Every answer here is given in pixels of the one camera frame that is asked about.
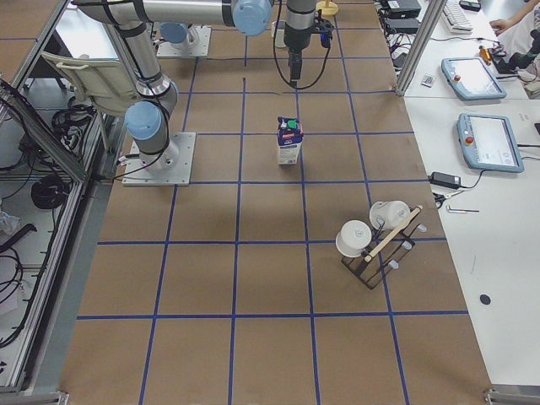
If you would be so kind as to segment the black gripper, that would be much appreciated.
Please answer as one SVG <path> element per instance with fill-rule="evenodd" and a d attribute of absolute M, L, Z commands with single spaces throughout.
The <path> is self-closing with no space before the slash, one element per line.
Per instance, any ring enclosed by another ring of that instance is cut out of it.
<path fill-rule="evenodd" d="M 310 44 L 315 25 L 316 0 L 288 0 L 284 44 L 289 48 L 289 85 L 296 88 L 301 77 L 301 52 Z"/>

